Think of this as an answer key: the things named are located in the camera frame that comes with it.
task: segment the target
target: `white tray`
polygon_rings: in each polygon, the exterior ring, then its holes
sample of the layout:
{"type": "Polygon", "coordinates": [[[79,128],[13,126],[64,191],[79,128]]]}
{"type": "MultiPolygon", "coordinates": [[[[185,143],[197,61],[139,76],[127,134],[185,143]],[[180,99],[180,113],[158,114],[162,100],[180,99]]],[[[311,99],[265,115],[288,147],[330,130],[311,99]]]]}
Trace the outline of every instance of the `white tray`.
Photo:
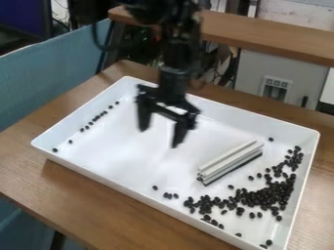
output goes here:
{"type": "Polygon", "coordinates": [[[171,149],[173,122],[166,118],[154,114],[149,130],[139,132],[134,102],[138,83],[155,86],[140,79],[123,77],[31,144],[63,166],[241,249],[263,249],[259,245],[267,239],[273,241],[269,249],[285,249],[312,166],[319,133],[188,95],[188,100],[201,109],[198,128],[189,132],[182,145],[171,149]],[[79,132],[104,110],[107,110],[107,115],[89,130],[79,132]],[[265,142],[262,157],[208,187],[196,180],[199,165],[254,137],[265,142]],[[269,137],[274,138],[274,142],[269,142],[269,137]],[[70,145],[68,140],[73,140],[73,144],[70,145]],[[295,190],[287,209],[281,213],[281,222],[277,222],[270,211],[263,212],[260,208],[246,210],[261,211],[264,214],[261,220],[251,220],[248,213],[239,218],[235,211],[223,216],[221,210],[214,208],[211,217],[224,224],[225,229],[221,230],[199,220],[201,215],[197,212],[191,215],[184,207],[184,200],[189,196],[199,198],[209,194],[225,198],[233,195],[235,190],[228,189],[228,185],[249,190],[264,188],[264,179],[250,182],[247,177],[265,173],[267,167],[281,162],[287,149],[294,146],[300,146],[305,157],[296,172],[295,190]],[[55,147],[59,150],[57,153],[52,152],[55,147]],[[159,190],[154,191],[152,186],[158,186],[159,190]],[[178,193],[180,199],[164,198],[165,191],[178,193]],[[242,233],[241,238],[235,236],[237,232],[242,233]]]}

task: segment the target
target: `black wire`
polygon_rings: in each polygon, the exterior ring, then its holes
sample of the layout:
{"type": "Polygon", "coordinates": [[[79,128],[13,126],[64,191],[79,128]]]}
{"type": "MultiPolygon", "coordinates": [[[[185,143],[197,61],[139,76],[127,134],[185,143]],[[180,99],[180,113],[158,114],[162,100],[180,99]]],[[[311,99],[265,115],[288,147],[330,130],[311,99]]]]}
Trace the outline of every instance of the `black wire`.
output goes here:
{"type": "Polygon", "coordinates": [[[138,34],[137,36],[135,36],[131,41],[127,42],[127,41],[122,41],[122,46],[105,46],[102,45],[99,41],[99,37],[98,37],[98,24],[96,21],[94,21],[92,23],[92,34],[93,34],[93,41],[95,43],[95,45],[102,50],[103,52],[112,52],[115,50],[119,50],[119,49],[129,49],[133,46],[139,45],[141,43],[141,34],[138,34]]]}
{"type": "Polygon", "coordinates": [[[67,31],[70,31],[69,27],[66,26],[62,21],[59,21],[55,18],[52,18],[54,21],[56,21],[58,24],[60,24],[61,26],[63,26],[67,31]]]}

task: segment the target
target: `wooden shelf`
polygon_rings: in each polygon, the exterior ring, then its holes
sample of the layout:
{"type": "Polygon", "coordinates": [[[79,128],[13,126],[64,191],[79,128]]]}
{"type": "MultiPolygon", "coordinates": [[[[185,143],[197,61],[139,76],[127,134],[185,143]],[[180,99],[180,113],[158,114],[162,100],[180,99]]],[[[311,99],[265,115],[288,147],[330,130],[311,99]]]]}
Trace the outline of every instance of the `wooden shelf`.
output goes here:
{"type": "MultiPolygon", "coordinates": [[[[334,67],[334,32],[212,11],[202,16],[204,40],[334,67]]],[[[109,18],[140,25],[123,7],[110,10],[109,18]]]]}

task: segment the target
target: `black bead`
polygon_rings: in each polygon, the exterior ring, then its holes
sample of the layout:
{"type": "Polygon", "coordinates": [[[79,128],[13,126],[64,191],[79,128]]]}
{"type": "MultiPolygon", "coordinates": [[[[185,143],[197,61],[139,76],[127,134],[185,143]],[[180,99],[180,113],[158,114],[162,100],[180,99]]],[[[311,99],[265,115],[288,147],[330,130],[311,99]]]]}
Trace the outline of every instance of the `black bead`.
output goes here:
{"type": "Polygon", "coordinates": [[[213,226],[217,226],[217,225],[218,225],[218,222],[217,222],[216,220],[212,220],[212,221],[211,221],[211,224],[212,224],[213,226]]]}
{"type": "Polygon", "coordinates": [[[219,208],[224,209],[225,208],[225,203],[224,202],[219,203],[219,208]]]}
{"type": "Polygon", "coordinates": [[[269,240],[266,241],[266,244],[267,244],[268,246],[271,246],[271,245],[272,245],[272,241],[269,239],[269,240]]]}
{"type": "Polygon", "coordinates": [[[205,221],[211,221],[211,217],[209,215],[204,215],[204,220],[205,221]]]}

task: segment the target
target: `table surface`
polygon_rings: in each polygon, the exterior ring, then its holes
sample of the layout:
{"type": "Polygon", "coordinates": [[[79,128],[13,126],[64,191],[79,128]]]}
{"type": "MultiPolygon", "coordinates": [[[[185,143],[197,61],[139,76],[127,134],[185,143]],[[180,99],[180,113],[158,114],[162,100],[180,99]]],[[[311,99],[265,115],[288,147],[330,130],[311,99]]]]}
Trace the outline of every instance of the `table surface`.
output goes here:
{"type": "MultiPolygon", "coordinates": [[[[155,82],[156,69],[118,62],[0,134],[0,191],[49,226],[97,249],[235,249],[122,193],[51,162],[30,141],[131,75],[155,82]]],[[[192,94],[318,130],[321,140],[289,249],[334,249],[334,117],[206,86],[192,94]]]]}
{"type": "MultiPolygon", "coordinates": [[[[123,7],[109,11],[114,21],[136,22],[123,7]]],[[[334,66],[334,32],[276,21],[203,11],[202,38],[298,61],[334,66]]]]}

